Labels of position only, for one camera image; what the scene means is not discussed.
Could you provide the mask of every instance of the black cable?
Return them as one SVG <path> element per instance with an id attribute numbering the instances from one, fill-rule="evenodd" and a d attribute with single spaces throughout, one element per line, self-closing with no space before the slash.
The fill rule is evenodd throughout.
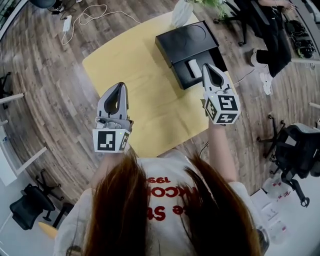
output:
<path id="1" fill-rule="evenodd" d="M 200 154 L 199 154 L 199 157 L 201 158 L 201 154 L 202 154 L 202 151 L 204 151 L 204 149 L 209 145 L 209 141 L 206 142 L 206 144 L 203 146 L 203 148 L 201 149 L 200 151 Z"/>
<path id="2" fill-rule="evenodd" d="M 69 12 L 69 14 L 73 14 L 75 13 L 77 10 L 73 8 L 73 6 L 76 4 L 76 1 L 74 1 L 74 3 L 69 7 L 67 8 L 67 5 L 71 2 L 72 0 L 69 0 L 68 2 L 66 2 L 66 4 L 64 5 L 64 11 L 63 11 L 63 14 L 61 15 L 60 17 L 60 21 L 63 21 L 66 19 L 66 17 L 64 17 L 64 15 Z"/>

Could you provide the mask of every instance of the white cable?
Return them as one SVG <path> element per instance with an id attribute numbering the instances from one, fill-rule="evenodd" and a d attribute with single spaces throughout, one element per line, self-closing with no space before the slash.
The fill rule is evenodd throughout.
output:
<path id="1" fill-rule="evenodd" d="M 90 7 L 99 7 L 99 6 L 104 6 L 104 7 L 105 7 L 104 12 L 103 12 L 100 16 L 91 17 L 90 15 L 88 15 L 88 14 L 85 13 L 85 11 L 86 11 L 87 9 L 89 9 Z M 117 11 L 113 11 L 113 12 L 108 12 L 108 13 L 106 13 L 106 12 L 107 12 L 107 9 L 108 9 L 108 6 L 107 6 L 106 4 L 90 5 L 90 6 L 88 6 L 87 8 L 85 8 L 84 11 L 78 16 L 78 18 L 76 18 L 76 19 L 74 20 L 73 26 L 72 26 L 71 38 L 70 38 L 66 43 L 64 43 L 64 39 L 65 39 L 65 36 L 66 36 L 67 32 L 64 32 L 64 35 L 63 35 L 62 40 L 61 40 L 62 45 L 64 45 L 64 46 L 67 45 L 67 44 L 72 40 L 72 38 L 74 37 L 75 23 L 76 23 L 77 20 L 79 20 L 79 24 L 80 24 L 81 26 L 84 26 L 84 25 L 87 25 L 89 22 L 91 22 L 91 21 L 93 21 L 93 20 L 97 20 L 97 19 L 102 18 L 103 16 L 106 16 L 106 15 L 109 15 L 109 14 L 115 14 L 115 13 L 122 13 L 122 14 L 130 17 L 131 19 L 133 19 L 136 23 L 141 24 L 141 23 L 140 23 L 139 21 L 137 21 L 134 17 L 130 16 L 129 14 L 126 14 L 126 13 L 123 12 L 122 10 L 117 10 Z M 80 18 L 81 18 L 82 16 L 89 17 L 90 20 L 87 21 L 86 23 L 82 24 L 81 21 L 80 21 Z"/>
<path id="2" fill-rule="evenodd" d="M 250 71 L 248 74 L 246 74 L 243 78 L 241 78 L 238 82 L 235 82 L 233 85 L 236 85 L 238 83 L 240 83 L 243 79 L 245 79 L 247 76 L 249 76 L 253 71 L 255 71 L 256 68 L 254 68 L 252 71 Z"/>

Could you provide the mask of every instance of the chair wheel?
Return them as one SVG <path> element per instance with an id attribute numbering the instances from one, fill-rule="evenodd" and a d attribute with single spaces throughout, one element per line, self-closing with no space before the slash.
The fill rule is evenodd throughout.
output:
<path id="1" fill-rule="evenodd" d="M 42 217 L 45 221 L 47 221 L 47 222 L 50 222 L 51 221 L 51 219 L 50 218 L 48 218 L 48 217 L 46 217 L 46 216 L 44 216 L 44 217 Z"/>

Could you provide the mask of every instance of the black pants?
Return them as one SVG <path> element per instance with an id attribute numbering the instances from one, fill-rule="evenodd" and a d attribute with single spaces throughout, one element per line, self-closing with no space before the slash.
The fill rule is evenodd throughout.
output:
<path id="1" fill-rule="evenodd" d="M 256 60 L 268 64 L 270 75 L 274 78 L 291 61 L 291 53 L 283 27 L 275 18 L 268 20 L 270 25 L 263 30 L 263 40 L 268 50 L 258 50 Z"/>

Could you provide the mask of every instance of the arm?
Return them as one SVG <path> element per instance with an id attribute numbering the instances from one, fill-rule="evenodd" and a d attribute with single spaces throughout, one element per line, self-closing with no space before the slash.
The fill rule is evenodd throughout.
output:
<path id="1" fill-rule="evenodd" d="M 100 167 L 92 176 L 90 184 L 88 185 L 89 188 L 94 189 L 98 185 L 98 183 L 105 178 L 107 173 L 122 161 L 123 157 L 123 153 L 105 153 Z"/>
<path id="2" fill-rule="evenodd" d="M 225 127 L 209 120 L 208 129 L 210 165 L 220 173 L 226 182 L 236 182 L 238 174 L 231 155 Z"/>
<path id="3" fill-rule="evenodd" d="M 294 4 L 286 0 L 258 0 L 258 3 L 261 6 L 269 6 L 269 7 L 283 6 L 290 10 L 296 9 L 296 6 Z"/>

